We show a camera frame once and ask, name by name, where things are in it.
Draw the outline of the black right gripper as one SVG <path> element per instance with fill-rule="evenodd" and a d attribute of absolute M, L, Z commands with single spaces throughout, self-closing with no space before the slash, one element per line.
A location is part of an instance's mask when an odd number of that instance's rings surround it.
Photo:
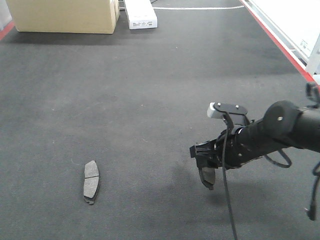
<path fill-rule="evenodd" d="M 259 127 L 237 127 L 189 148 L 191 158 L 196 158 L 198 169 L 238 169 L 246 163 L 265 155 L 265 132 Z"/>

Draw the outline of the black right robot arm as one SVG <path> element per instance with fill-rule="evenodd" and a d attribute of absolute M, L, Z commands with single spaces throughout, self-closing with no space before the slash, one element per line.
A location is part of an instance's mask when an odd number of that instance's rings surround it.
<path fill-rule="evenodd" d="M 295 147 L 320 151 L 320 110 L 299 108 L 290 101 L 272 104 L 263 118 L 250 122 L 247 109 L 235 104 L 211 102 L 207 116 L 221 119 L 232 128 L 217 139 L 190 147 L 191 158 L 199 169 L 237 169 L 267 154 Z"/>

